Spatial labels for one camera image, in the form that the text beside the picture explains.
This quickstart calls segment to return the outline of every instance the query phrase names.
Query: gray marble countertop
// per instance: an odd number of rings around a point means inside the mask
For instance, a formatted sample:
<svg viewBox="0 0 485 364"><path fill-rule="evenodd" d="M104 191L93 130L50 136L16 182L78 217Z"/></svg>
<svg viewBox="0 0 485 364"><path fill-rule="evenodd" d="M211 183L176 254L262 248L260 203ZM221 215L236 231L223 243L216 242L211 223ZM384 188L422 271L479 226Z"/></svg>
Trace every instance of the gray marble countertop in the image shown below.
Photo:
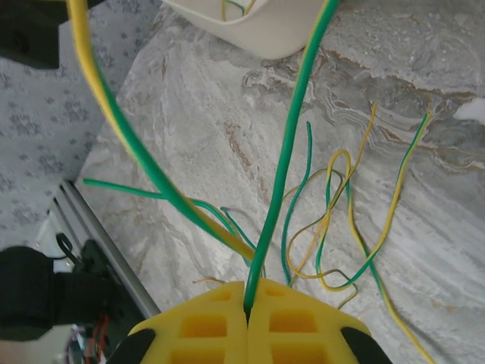
<svg viewBox="0 0 485 364"><path fill-rule="evenodd" d="M376 265L399 313L436 362L483 363L485 110L478 98L485 94L485 5L410 3L341 4L308 86L286 185L298 184L305 172L305 121L313 127L316 171L338 149L355 157L376 102L377 120L352 178L357 225L373 246L399 163L432 109ZM174 183L187 196L234 208L257 240L300 61L301 53L262 61L162 7L118 100ZM154 189L108 126L80 177ZM167 202L77 185L162 310L213 287L196 279L246 279L237 254ZM313 221L323 206L322 179L303 193L289 232ZM350 275L363 257L347 225L346 202L334 211L324 261ZM267 260L268 277L279 282L282 220ZM310 240L310 233L297 240L295 261ZM394 363L424 362L386 311L369 272L358 287L343 311L368 325ZM297 281L296 289L332 305L345 295L325 292L317 281Z"/></svg>

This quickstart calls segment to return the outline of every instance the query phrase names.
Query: white plastic container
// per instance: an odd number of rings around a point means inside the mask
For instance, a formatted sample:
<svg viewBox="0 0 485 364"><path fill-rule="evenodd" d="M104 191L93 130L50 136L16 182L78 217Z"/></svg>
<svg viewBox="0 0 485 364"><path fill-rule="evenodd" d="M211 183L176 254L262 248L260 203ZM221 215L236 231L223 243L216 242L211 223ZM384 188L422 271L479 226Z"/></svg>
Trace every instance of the white plastic container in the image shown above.
<svg viewBox="0 0 485 364"><path fill-rule="evenodd" d="M267 59L283 58L302 49L323 0L256 0L246 16L226 3L222 21L221 0L165 0L192 24L235 46ZM247 7L249 0L239 0Z"/></svg>

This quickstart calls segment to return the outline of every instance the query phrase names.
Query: black cable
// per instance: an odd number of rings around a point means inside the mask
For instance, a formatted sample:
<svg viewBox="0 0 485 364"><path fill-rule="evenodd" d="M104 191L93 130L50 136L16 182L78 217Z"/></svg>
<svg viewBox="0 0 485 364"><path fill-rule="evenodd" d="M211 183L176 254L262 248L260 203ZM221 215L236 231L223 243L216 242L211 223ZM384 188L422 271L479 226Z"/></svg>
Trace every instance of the black cable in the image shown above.
<svg viewBox="0 0 485 364"><path fill-rule="evenodd" d="M62 250L65 256L59 256L52 259L62 260L69 258L72 263L74 263L75 265L79 265L81 261L73 254L73 244L71 243L69 238L66 237L66 234L58 233L55 235L55 239L58 242L59 249Z"/></svg>

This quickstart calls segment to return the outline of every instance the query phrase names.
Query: black rubber piece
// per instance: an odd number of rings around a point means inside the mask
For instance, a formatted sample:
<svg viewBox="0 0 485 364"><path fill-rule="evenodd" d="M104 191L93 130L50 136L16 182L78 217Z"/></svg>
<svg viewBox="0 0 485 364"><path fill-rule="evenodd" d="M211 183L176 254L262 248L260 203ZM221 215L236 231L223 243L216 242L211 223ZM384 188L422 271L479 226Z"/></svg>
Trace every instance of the black rubber piece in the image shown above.
<svg viewBox="0 0 485 364"><path fill-rule="evenodd" d="M358 364L392 364L372 336L356 328L343 328L340 331L354 353Z"/></svg>
<svg viewBox="0 0 485 364"><path fill-rule="evenodd" d="M151 328L145 328L127 336L120 342L106 364L141 364L155 336L157 335Z"/></svg>

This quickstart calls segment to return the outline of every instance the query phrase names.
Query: yellow plastic part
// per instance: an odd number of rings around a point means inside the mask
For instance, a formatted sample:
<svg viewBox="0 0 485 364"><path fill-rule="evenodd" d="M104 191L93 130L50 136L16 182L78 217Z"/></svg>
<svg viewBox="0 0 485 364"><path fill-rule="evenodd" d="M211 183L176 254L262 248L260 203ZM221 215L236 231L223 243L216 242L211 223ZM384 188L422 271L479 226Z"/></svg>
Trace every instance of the yellow plastic part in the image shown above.
<svg viewBox="0 0 485 364"><path fill-rule="evenodd" d="M230 282L137 325L156 337L141 364L358 364L340 333L370 334L338 309L268 279L249 325L243 282Z"/></svg>

